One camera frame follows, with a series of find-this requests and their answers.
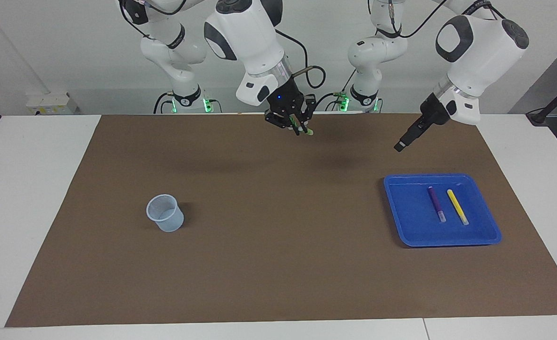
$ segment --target table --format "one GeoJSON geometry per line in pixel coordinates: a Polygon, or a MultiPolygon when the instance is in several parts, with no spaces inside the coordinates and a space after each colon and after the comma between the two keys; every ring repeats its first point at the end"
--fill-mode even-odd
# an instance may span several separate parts
{"type": "MultiPolygon", "coordinates": [[[[0,339],[543,339],[557,316],[1,329],[84,156],[99,116],[0,121],[0,339]]],[[[487,115],[484,139],[557,263],[557,139],[523,116],[487,115]]]]}

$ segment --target robotic hand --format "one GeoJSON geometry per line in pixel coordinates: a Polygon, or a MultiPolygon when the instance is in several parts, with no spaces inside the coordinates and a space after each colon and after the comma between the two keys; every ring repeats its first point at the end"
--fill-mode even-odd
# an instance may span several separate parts
{"type": "Polygon", "coordinates": [[[184,26],[170,16],[203,0],[119,0],[119,6],[134,25],[147,25],[151,36],[140,41],[144,56],[163,69],[171,82],[174,103],[182,111],[211,110],[190,65],[205,60],[206,48],[184,26]]]}
{"type": "Polygon", "coordinates": [[[317,106],[316,98],[304,96],[294,80],[309,69],[291,71],[274,30],[282,15],[282,0],[218,0],[205,22],[205,39],[218,58],[244,64],[246,74],[236,93],[240,101],[259,106],[267,99],[267,122],[289,127],[298,136],[312,134],[306,125],[317,106]]]}
{"type": "Polygon", "coordinates": [[[529,45],[526,32],[515,22],[498,11],[501,19],[492,16],[490,2],[478,0],[468,6],[469,2],[445,3],[456,13],[464,13],[447,21],[436,39],[438,54],[451,63],[451,68],[421,104],[421,118],[394,146],[398,152],[433,124],[443,125],[449,119],[469,125],[479,123],[478,98],[523,56],[529,45]]]}
{"type": "Polygon", "coordinates": [[[375,36],[353,43],[348,50],[348,60],[356,67],[350,94],[355,105],[360,105],[364,112],[371,111],[377,103],[382,80],[380,64],[399,58],[408,47],[406,38],[394,32],[390,17],[393,13],[395,25],[401,26],[404,1],[393,0],[391,7],[388,0],[374,0],[371,21],[377,29],[375,36]]]}

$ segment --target white backdrop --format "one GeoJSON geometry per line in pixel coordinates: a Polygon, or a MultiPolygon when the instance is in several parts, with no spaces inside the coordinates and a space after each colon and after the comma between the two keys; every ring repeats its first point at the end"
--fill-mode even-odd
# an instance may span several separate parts
{"type": "MultiPolygon", "coordinates": [[[[284,0],[279,29],[300,39],[329,76],[322,95],[340,90],[352,67],[347,48],[374,28],[364,0],[284,0]]],[[[522,97],[557,58],[557,0],[494,0],[508,18],[518,22],[531,37],[524,58],[481,99],[483,113],[505,113],[522,97]]],[[[188,30],[203,38],[203,22],[215,1],[207,0],[176,15],[188,30]]],[[[404,33],[411,32],[432,11],[430,0],[406,3],[404,33]]],[[[418,112],[419,104],[444,75],[447,62],[438,56],[434,40],[453,13],[441,9],[420,33],[409,40],[405,56],[382,67],[380,96],[384,111],[418,112]]],[[[169,89],[166,76],[140,53],[140,36],[121,17],[114,0],[0,0],[0,28],[52,91],[68,91],[84,114],[149,113],[162,91],[169,89]]],[[[279,38],[291,56],[294,69],[303,67],[298,46],[279,38]]],[[[244,68],[238,62],[219,60],[209,51],[207,60],[195,65],[201,85],[220,99],[225,111],[262,111],[238,102],[234,96],[244,68]]],[[[301,90],[310,93],[304,85],[301,90]]],[[[0,113],[26,114],[25,93],[38,91],[0,41],[0,113]]]]}

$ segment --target translucent cup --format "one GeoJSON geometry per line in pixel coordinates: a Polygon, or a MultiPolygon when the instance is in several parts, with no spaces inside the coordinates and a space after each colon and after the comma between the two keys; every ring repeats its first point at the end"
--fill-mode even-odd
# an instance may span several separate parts
{"type": "Polygon", "coordinates": [[[146,206],[146,215],[164,232],[175,232],[184,223],[184,214],[171,195],[159,195],[146,206]]]}

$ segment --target blue tray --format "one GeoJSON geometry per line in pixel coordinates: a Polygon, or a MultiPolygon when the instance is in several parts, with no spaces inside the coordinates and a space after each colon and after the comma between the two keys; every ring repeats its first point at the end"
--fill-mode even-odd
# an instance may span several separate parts
{"type": "Polygon", "coordinates": [[[499,230],[478,186],[465,174],[392,175],[384,180],[398,234],[411,247],[494,245],[499,230]],[[440,222],[428,187],[434,187],[447,221],[440,222]],[[469,226],[464,226],[447,190],[452,189],[469,226]]]}

